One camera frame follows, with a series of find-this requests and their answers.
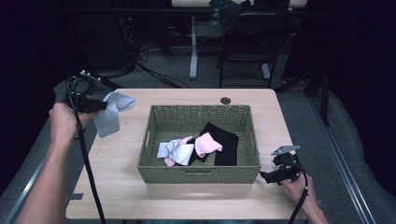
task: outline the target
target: desk leg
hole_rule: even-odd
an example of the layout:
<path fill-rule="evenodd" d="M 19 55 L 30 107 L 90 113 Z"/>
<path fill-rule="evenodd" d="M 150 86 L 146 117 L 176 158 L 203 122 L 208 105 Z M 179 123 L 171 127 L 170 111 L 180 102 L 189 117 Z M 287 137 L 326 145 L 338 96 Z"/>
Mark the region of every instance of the desk leg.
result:
<path fill-rule="evenodd" d="M 198 66 L 198 53 L 197 53 L 197 34 L 195 30 L 195 17 L 191 20 L 191 65 L 190 65 L 190 79 L 197 78 L 197 66 Z"/>
<path fill-rule="evenodd" d="M 270 73 L 270 69 L 268 68 L 268 63 L 264 63 L 262 65 L 262 77 L 264 79 L 270 78 L 271 73 Z"/>

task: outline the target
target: wooden table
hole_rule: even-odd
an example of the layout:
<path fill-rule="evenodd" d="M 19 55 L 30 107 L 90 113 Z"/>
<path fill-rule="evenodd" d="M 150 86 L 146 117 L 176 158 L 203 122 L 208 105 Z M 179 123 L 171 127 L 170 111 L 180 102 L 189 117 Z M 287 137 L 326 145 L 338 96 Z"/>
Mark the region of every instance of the wooden table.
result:
<path fill-rule="evenodd" d="M 266 184 L 145 184 L 137 161 L 151 105 L 250 105 L 262 171 L 275 170 L 270 153 L 291 145 L 276 94 L 272 90 L 236 89 L 124 89 L 136 105 L 120 113 L 120 130 L 96 136 L 90 152 L 96 187 L 106 218 L 114 219 L 289 219 L 295 204 L 285 188 Z M 83 169 L 70 201 L 68 218 L 99 218 L 88 176 Z"/>

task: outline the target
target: woven basket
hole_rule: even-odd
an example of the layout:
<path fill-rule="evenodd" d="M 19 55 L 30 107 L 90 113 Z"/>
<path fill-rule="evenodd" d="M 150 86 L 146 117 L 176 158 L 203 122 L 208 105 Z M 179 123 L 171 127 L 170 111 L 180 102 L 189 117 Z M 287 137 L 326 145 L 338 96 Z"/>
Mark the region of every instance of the woven basket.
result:
<path fill-rule="evenodd" d="M 166 166 L 157 159 L 161 142 L 199 137 L 208 122 L 239 137 L 236 166 L 215 166 L 216 153 L 205 162 Z M 248 105 L 153 105 L 137 169 L 146 183 L 251 184 L 261 169 L 259 151 Z"/>

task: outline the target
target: office chair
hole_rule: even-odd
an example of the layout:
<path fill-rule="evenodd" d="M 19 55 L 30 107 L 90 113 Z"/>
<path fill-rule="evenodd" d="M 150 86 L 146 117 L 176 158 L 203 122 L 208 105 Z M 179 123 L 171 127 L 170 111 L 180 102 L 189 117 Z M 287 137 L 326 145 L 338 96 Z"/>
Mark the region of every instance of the office chair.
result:
<path fill-rule="evenodd" d="M 271 64 L 266 88 L 271 87 L 281 37 L 290 27 L 289 18 L 264 15 L 260 12 L 241 13 L 233 29 L 223 32 L 218 61 L 219 88 L 222 88 L 225 63 L 257 63 L 258 69 Z"/>

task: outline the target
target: white cloth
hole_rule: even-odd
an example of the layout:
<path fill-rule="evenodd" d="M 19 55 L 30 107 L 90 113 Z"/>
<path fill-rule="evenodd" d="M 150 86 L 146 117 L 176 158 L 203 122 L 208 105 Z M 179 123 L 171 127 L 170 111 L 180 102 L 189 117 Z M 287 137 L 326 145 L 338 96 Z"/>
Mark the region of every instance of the white cloth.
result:
<path fill-rule="evenodd" d="M 107 102 L 106 110 L 99 111 L 93 119 L 101 138 L 116 133 L 120 129 L 119 112 L 131 109 L 136 103 L 134 98 L 119 92 L 109 93 L 103 101 Z"/>
<path fill-rule="evenodd" d="M 192 136 L 183 139 L 175 139 L 170 142 L 160 143 L 157 158 L 165 158 L 167 166 L 173 166 L 175 162 L 181 165 L 188 165 L 194 144 L 186 144 Z"/>

